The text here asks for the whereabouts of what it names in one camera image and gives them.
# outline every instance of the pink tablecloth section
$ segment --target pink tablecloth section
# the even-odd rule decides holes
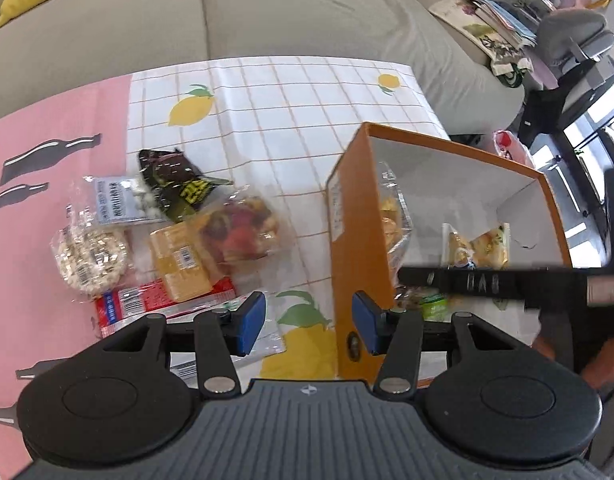
[[[66,224],[74,174],[124,173],[130,81],[123,76],[75,89],[0,120],[0,406],[16,402],[26,384],[15,370],[72,355],[96,340],[92,311],[71,308],[78,299],[56,272],[49,243]],[[17,202],[22,185],[36,194]],[[0,425],[1,477],[28,462],[20,432]]]

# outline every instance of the black circular disc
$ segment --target black circular disc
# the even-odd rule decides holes
[[[530,350],[483,351],[434,379],[430,424],[488,462],[546,464],[581,452],[600,422],[598,395],[578,376]]]
[[[36,377],[18,400],[25,443],[49,462],[97,467],[134,460],[172,440],[192,414],[186,384],[156,363],[110,352],[88,367],[74,364]]]

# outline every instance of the red package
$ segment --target red package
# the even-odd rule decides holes
[[[228,276],[217,282],[209,294],[176,303],[167,295],[162,280],[128,288],[116,288],[96,300],[98,325],[103,337],[113,334],[123,326],[148,312],[164,314],[167,319],[215,306],[236,297],[236,290]]]

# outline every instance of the blue label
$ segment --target blue label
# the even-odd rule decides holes
[[[116,307],[114,306],[114,295],[110,292],[103,294],[104,308],[107,312],[107,320],[109,323],[115,323],[118,321],[116,317]]]

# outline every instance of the lemon print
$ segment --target lemon print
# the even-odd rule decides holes
[[[171,108],[169,113],[169,126],[189,126],[196,124],[205,118],[213,105],[213,94],[204,85],[197,86],[187,92],[191,97],[186,97],[176,106]]]
[[[301,290],[287,290],[278,298],[296,297],[295,304],[278,320],[279,324],[297,328],[287,332],[287,350],[265,357],[260,371],[263,379],[332,380],[336,378],[336,334],[327,327],[330,320],[320,313],[313,297]]]
[[[378,86],[380,90],[387,95],[393,95],[393,91],[400,86],[400,79],[398,76],[391,74],[380,74],[378,76]]]

